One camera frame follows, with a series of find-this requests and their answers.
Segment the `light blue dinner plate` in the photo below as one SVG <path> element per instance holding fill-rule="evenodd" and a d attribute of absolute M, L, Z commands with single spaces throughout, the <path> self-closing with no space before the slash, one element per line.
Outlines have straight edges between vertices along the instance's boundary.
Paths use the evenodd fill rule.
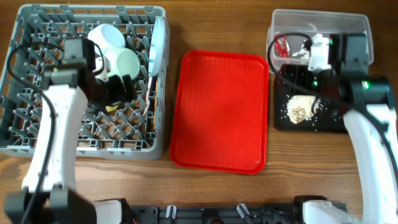
<path fill-rule="evenodd" d="M 162 17 L 156 17 L 149 49 L 148 74 L 150 77 L 156 76 L 160 70 L 165 48 L 165 38 L 165 21 Z"/>

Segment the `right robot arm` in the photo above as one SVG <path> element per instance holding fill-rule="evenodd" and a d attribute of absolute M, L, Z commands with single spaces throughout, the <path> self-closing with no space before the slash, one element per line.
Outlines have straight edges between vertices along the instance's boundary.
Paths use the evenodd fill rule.
<path fill-rule="evenodd" d="M 361 220 L 330 202 L 303 204 L 305 223 L 397 223 L 396 101 L 391 83 L 370 77 L 365 34 L 304 35 L 305 71 L 313 77 L 293 87 L 342 109 L 353 144 L 363 197 Z"/>

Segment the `wooden chopstick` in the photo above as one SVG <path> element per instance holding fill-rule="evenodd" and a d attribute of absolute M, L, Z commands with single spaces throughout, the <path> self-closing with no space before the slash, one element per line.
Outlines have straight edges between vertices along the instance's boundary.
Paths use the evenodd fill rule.
<path fill-rule="evenodd" d="M 153 122 L 152 122 L 152 124 L 153 124 L 153 128 L 152 128 L 152 129 L 153 129 L 154 131 L 156 130 L 156 111 L 157 111 L 156 108 L 157 108 L 157 104 L 158 104 L 158 96 L 157 96 L 157 95 L 158 95 L 158 94 L 157 94 L 157 89 L 158 89 L 158 87 L 157 87 L 157 86 L 158 86 L 157 82 L 158 82 L 158 81 L 157 81 L 157 80 L 158 80 L 158 78 L 156 77 L 155 80 L 154 80 L 154 81 L 155 81 L 155 83 L 154 83 L 154 84 L 155 84 L 155 85 L 154 85 L 154 87 L 155 87 L 155 90 L 154 90 L 154 91 L 155 91 L 155 97 L 154 97 L 154 115 L 153 115 Z"/>

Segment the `red snack wrapper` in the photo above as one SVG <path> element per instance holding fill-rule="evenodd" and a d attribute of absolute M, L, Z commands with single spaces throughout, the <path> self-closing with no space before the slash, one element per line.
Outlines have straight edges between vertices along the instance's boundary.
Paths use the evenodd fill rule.
<path fill-rule="evenodd" d="M 275 36 L 275 44 L 274 49 L 276 54 L 282 58 L 289 58 L 290 47 L 289 43 L 287 42 L 286 36 Z"/>

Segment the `green bowl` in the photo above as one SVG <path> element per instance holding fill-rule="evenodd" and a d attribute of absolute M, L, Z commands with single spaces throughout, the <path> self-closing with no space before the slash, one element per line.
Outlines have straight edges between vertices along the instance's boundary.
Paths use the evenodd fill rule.
<path fill-rule="evenodd" d="M 105 52 L 106 59 L 109 61 L 108 77 L 117 75 L 123 77 L 129 75 L 135 79 L 141 69 L 141 63 L 137 54 L 128 48 L 113 47 Z"/>

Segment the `light blue small bowl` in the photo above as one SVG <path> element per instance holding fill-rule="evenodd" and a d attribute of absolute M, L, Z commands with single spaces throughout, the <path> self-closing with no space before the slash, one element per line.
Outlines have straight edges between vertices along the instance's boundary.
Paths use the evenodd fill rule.
<path fill-rule="evenodd" d="M 113 47 L 125 47 L 126 42 L 119 29 L 111 24 L 101 24 L 88 33 L 87 39 L 97 44 L 103 54 Z"/>

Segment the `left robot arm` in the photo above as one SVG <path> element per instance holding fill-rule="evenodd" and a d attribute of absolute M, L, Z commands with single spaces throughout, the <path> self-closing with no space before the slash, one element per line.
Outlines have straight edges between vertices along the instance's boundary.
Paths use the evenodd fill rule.
<path fill-rule="evenodd" d="M 123 198 L 91 202 L 76 191 L 75 160 L 84 112 L 132 101 L 129 75 L 100 79 L 100 47 L 86 38 L 64 41 L 63 61 L 48 65 L 35 92 L 42 115 L 34 156 L 19 194 L 10 194 L 4 211 L 12 223 L 138 223 Z"/>

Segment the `white tissue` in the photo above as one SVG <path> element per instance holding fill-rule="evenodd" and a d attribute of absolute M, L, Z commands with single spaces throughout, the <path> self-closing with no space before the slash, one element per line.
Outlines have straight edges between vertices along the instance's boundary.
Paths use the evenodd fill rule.
<path fill-rule="evenodd" d="M 310 57 L 310 51 L 305 48 L 304 44 L 302 44 L 299 51 L 292 53 L 292 57 L 299 58 L 301 60 L 308 60 Z"/>

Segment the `yellow plastic cup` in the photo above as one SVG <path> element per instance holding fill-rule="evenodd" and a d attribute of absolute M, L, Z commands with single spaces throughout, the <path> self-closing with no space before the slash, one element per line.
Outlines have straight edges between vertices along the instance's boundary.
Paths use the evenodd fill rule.
<path fill-rule="evenodd" d="M 112 112 L 118 108 L 118 106 L 106 106 L 106 111 L 107 112 Z"/>

